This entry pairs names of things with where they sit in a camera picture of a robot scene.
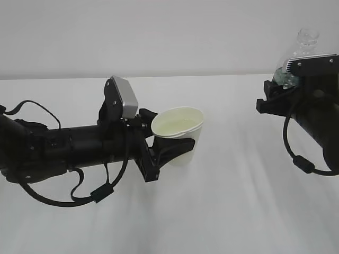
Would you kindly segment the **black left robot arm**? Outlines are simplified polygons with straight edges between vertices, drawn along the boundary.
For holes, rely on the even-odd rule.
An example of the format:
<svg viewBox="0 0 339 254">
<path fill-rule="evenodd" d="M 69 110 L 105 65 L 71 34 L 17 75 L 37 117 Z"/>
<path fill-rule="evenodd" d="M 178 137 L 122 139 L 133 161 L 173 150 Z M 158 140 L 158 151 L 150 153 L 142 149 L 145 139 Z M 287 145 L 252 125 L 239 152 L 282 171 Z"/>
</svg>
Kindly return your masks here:
<svg viewBox="0 0 339 254">
<path fill-rule="evenodd" d="M 6 180 L 37 183 L 68 170 L 133 160 L 146 182 L 159 178 L 160 169 L 193 150 L 192 138 L 154 137 L 155 113 L 141 109 L 132 120 L 98 122 L 96 125 L 48 129 L 41 123 L 10 118 L 1 108 L 1 173 Z"/>
</svg>

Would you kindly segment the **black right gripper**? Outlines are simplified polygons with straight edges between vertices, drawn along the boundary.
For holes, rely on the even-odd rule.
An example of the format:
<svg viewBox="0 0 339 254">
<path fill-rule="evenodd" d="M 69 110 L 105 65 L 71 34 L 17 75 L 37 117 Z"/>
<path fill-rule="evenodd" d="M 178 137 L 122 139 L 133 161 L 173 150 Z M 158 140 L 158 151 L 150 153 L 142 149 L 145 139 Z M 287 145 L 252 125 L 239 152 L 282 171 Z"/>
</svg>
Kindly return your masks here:
<svg viewBox="0 0 339 254">
<path fill-rule="evenodd" d="M 256 101 L 260 114 L 294 119 L 338 119 L 338 74 L 300 77 L 299 84 L 284 89 L 275 81 L 264 82 L 266 99 Z"/>
</svg>

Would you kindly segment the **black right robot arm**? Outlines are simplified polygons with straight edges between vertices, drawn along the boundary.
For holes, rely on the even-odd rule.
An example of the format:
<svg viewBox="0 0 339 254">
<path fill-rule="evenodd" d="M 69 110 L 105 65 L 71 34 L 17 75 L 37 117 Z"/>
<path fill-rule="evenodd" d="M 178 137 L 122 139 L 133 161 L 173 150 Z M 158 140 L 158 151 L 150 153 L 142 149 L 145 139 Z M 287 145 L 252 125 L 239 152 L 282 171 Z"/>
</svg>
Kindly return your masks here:
<svg viewBox="0 0 339 254">
<path fill-rule="evenodd" d="M 307 174 L 338 175 L 338 75 L 302 77 L 299 85 L 284 89 L 273 80 L 264 82 L 265 99 L 256 101 L 261 114 L 284 117 L 282 138 L 293 164 Z M 290 120 L 295 120 L 322 148 L 328 170 L 320 170 L 294 153 L 288 141 Z"/>
</svg>

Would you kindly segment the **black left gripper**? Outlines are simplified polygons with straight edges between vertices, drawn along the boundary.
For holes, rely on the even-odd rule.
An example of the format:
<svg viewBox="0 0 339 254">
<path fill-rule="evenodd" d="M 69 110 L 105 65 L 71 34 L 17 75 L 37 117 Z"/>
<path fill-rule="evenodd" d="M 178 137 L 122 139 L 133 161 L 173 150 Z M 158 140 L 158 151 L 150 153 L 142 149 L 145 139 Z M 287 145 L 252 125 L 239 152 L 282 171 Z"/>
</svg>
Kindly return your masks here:
<svg viewBox="0 0 339 254">
<path fill-rule="evenodd" d="M 99 163 L 134 160 L 146 182 L 159 178 L 159 168 L 166 164 L 175 167 L 188 165 L 194 154 L 192 138 L 169 139 L 154 137 L 152 154 L 146 139 L 152 136 L 150 126 L 158 113 L 146 108 L 131 120 L 99 121 L 101 151 Z"/>
</svg>

